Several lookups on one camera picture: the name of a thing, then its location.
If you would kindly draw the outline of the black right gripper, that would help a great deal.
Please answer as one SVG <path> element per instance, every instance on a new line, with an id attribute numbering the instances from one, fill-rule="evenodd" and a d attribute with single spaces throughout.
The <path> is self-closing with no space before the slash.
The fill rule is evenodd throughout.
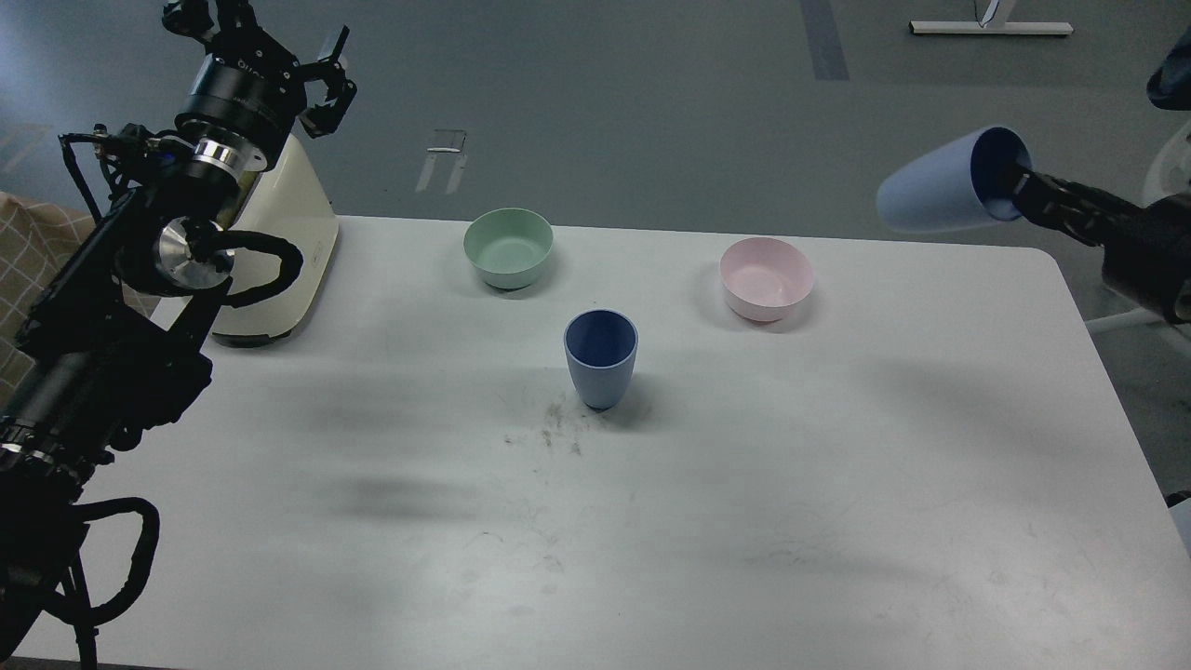
<path id="1" fill-rule="evenodd" d="M 1010 165 L 1010 202 L 1021 217 L 1104 250 L 1108 288 L 1141 308 L 1190 305 L 1190 195 L 1136 207 L 1105 190 L 1073 190 L 1064 180 Z"/>

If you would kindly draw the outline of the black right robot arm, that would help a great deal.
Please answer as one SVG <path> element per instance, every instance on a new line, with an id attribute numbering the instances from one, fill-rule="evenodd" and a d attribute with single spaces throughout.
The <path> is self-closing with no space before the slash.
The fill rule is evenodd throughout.
<path id="1" fill-rule="evenodd" d="M 1186 188 L 1147 207 L 1102 188 L 1050 177 L 1025 165 L 1000 169 L 1014 207 L 1027 220 L 1091 248 L 1103 248 L 1106 286 L 1170 324 L 1190 319 L 1190 195 Z"/>

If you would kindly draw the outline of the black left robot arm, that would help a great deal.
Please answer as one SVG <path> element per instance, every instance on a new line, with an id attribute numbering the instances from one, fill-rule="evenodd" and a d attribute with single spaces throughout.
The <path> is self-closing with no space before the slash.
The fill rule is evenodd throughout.
<path id="1" fill-rule="evenodd" d="M 268 171 L 301 165 L 293 130 L 320 139 L 353 106 L 349 29 L 303 62 L 248 1 L 167 1 L 162 24 L 205 51 L 174 126 L 60 134 L 95 225 L 14 336 L 33 369 L 4 405 L 4 660 L 50 615 L 77 665 L 99 665 L 98 630 L 143 594 L 161 520 L 141 497 L 81 502 L 85 484 L 211 384 L 222 313 L 266 302 L 301 321 L 339 236 L 314 180 L 297 228 L 261 224 Z"/>

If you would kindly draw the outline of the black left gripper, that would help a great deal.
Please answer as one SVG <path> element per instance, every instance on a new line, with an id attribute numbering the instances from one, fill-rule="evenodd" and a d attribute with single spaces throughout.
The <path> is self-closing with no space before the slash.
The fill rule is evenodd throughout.
<path id="1" fill-rule="evenodd" d="M 202 129 L 222 129 L 247 140 L 276 164 L 298 117 L 311 139 L 339 130 L 358 90 L 347 76 L 347 25 L 325 38 L 314 60 L 298 67 L 257 21 L 248 1 L 167 1 L 162 25 L 197 40 L 208 52 L 191 93 L 175 115 L 175 129 L 197 139 Z M 303 84 L 320 82 L 323 101 L 303 109 Z"/>

